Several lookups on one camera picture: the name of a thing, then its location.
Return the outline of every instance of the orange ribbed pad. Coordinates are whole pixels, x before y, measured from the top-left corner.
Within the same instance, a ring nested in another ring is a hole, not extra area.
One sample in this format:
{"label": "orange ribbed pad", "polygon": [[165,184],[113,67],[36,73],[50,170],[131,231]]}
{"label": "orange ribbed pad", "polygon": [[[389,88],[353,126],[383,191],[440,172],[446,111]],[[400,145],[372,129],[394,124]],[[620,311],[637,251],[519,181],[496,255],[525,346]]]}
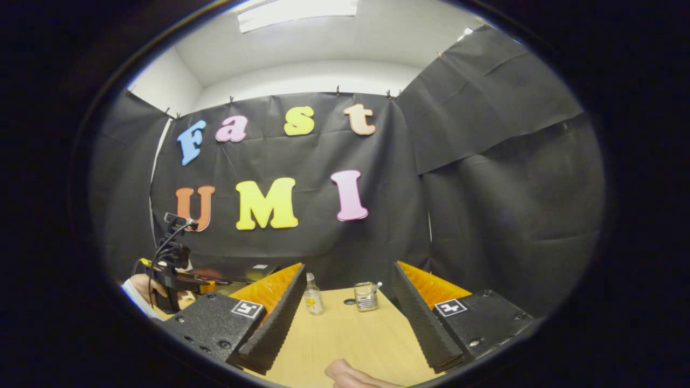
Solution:
{"label": "orange ribbed pad", "polygon": [[431,275],[419,268],[415,268],[414,266],[400,261],[397,263],[420,293],[426,305],[432,310],[434,304],[472,295],[470,291],[447,282],[438,276]]}
{"label": "orange ribbed pad", "polygon": [[264,320],[261,321],[261,324],[263,324],[270,313],[273,312],[273,309],[278,305],[280,298],[285,294],[285,290],[287,290],[297,270],[301,266],[302,263],[297,263],[288,268],[281,269],[228,296],[230,298],[262,304],[266,308],[266,316],[264,316]]}

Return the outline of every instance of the wooden table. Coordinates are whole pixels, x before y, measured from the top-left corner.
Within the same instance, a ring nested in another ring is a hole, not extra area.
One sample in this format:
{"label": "wooden table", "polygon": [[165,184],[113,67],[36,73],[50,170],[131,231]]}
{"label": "wooden table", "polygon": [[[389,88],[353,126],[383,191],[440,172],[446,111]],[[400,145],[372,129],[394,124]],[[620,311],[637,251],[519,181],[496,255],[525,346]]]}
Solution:
{"label": "wooden table", "polygon": [[[332,387],[324,370],[333,360],[344,358],[355,369],[404,386],[440,376],[427,366],[407,319],[382,292],[378,293],[379,308],[363,313],[343,303],[353,298],[352,288],[322,291],[322,298],[320,316],[307,312],[304,303],[299,306],[266,376],[246,372],[288,387]],[[164,319],[170,317],[157,311]]]}

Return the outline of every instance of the human hand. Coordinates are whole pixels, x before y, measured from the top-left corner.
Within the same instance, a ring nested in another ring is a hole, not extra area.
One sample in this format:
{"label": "human hand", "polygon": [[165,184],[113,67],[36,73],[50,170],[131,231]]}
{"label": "human hand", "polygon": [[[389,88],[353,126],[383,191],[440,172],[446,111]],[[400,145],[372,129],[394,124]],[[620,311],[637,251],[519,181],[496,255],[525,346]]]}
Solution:
{"label": "human hand", "polygon": [[[153,290],[158,291],[159,294],[161,294],[164,298],[168,297],[168,293],[166,292],[166,288],[163,287],[160,283],[157,281],[151,279],[151,287],[149,288],[149,279],[148,275],[145,273],[138,273],[137,275],[134,275],[130,278],[130,282],[134,286],[134,288],[137,290],[137,292],[144,298],[146,303],[151,303],[151,298],[150,296],[153,294]],[[177,292],[177,300],[182,299],[183,296],[185,296],[187,293],[185,291],[178,291]]]}
{"label": "human hand", "polygon": [[333,388],[399,388],[400,385],[373,378],[354,369],[343,359],[333,361],[326,368],[326,376],[333,380]]}

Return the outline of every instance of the black fabric backdrop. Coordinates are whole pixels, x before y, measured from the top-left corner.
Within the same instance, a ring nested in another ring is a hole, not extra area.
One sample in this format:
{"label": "black fabric backdrop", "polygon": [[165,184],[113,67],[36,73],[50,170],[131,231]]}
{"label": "black fabric backdrop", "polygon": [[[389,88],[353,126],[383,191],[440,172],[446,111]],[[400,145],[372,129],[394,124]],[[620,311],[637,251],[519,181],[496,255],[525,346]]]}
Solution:
{"label": "black fabric backdrop", "polygon": [[[354,133],[343,110],[374,112],[371,136]],[[315,128],[288,136],[287,110],[311,106]],[[217,142],[233,115],[248,118],[241,142]],[[199,156],[181,165],[177,136],[200,119]],[[106,260],[124,280],[151,254],[148,189],[156,238],[175,191],[211,185],[211,220],[187,233],[195,266],[301,261],[323,289],[383,281],[403,260],[470,291],[491,288],[540,316],[569,292],[587,265],[602,221],[604,176],[592,126],[566,86],[522,45],[483,27],[449,48],[402,95],[301,93],[238,101],[170,125],[149,186],[166,117],[122,97],[94,159],[92,212]],[[331,174],[359,170],[363,220],[340,222]],[[239,193],[252,180],[264,195],[291,177],[293,229],[238,231]]]}
{"label": "black fabric backdrop", "polygon": [[589,262],[604,209],[602,157],[567,87],[507,35],[478,28],[397,99],[428,206],[428,267],[495,289],[535,316]]}
{"label": "black fabric backdrop", "polygon": [[155,251],[148,197],[158,142],[168,116],[132,95],[113,103],[94,141],[89,211],[102,258],[116,281]]}
{"label": "black fabric backdrop", "polygon": [[[369,136],[350,128],[343,110],[363,104],[374,112],[376,125]],[[295,106],[315,111],[314,130],[288,136],[286,112]],[[217,142],[215,132],[230,116],[248,118],[241,142]],[[177,137],[200,119],[206,121],[199,156],[181,165]],[[341,222],[337,187],[331,174],[354,169],[363,220]],[[252,180],[263,195],[274,180],[295,180],[292,203],[299,225],[274,229],[237,230],[239,193],[235,185]],[[187,233],[184,244],[192,249],[193,265],[232,260],[249,264],[306,264],[323,289],[351,287],[356,282],[382,281],[387,296],[392,263],[406,260],[422,266],[429,257],[428,215],[422,181],[415,172],[411,141],[404,116],[394,101],[379,95],[300,93],[238,101],[189,114],[170,127],[157,160],[151,191],[157,237],[163,232],[165,212],[177,211],[175,191],[211,185],[211,220],[200,233]],[[200,215],[198,194],[190,214]]]}

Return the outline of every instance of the foam letter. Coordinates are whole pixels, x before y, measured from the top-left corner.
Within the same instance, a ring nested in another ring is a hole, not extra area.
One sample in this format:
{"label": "foam letter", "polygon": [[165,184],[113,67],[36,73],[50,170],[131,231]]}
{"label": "foam letter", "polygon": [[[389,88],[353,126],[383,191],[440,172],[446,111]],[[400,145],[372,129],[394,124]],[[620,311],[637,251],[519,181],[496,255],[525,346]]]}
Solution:
{"label": "foam letter", "polygon": [[305,135],[314,129],[314,120],[311,117],[314,110],[310,106],[296,106],[285,114],[285,133],[289,136]]}
{"label": "foam letter", "polygon": [[204,120],[199,120],[196,124],[192,125],[183,133],[180,133],[177,137],[177,141],[182,146],[182,166],[186,166],[187,163],[199,156],[201,151],[194,147],[194,145],[201,144],[201,130],[205,127],[206,122]]}
{"label": "foam letter", "polygon": [[376,132],[376,126],[366,123],[366,116],[373,116],[371,109],[364,109],[364,105],[355,104],[343,110],[343,113],[350,116],[350,128],[360,135],[371,135]]}
{"label": "foam letter", "polygon": [[[199,223],[196,231],[192,229],[185,229],[190,232],[200,232],[206,229],[208,224],[211,222],[211,194],[215,191],[213,186],[201,186],[197,193],[201,196],[201,216],[198,220]],[[178,188],[175,191],[175,197],[177,197],[177,215],[184,218],[191,218],[189,214],[189,202],[191,201],[192,194],[194,194],[194,189],[189,187]]]}
{"label": "foam letter", "polygon": [[244,116],[231,116],[223,120],[223,127],[216,132],[216,140],[219,142],[233,143],[241,142],[247,134],[244,129],[247,127],[247,118]]}
{"label": "foam letter", "polygon": [[297,226],[297,218],[293,215],[293,178],[278,178],[268,190],[266,197],[261,193],[254,181],[245,181],[237,184],[235,189],[239,191],[239,221],[237,228],[240,231],[254,229],[256,223],[252,221],[251,213],[259,222],[259,226],[266,227],[270,212],[273,211],[273,219],[270,225],[276,229],[294,228]]}
{"label": "foam letter", "polygon": [[338,171],[331,175],[340,196],[340,212],[337,215],[340,221],[360,220],[369,214],[359,201],[357,178],[361,175],[356,170]]}

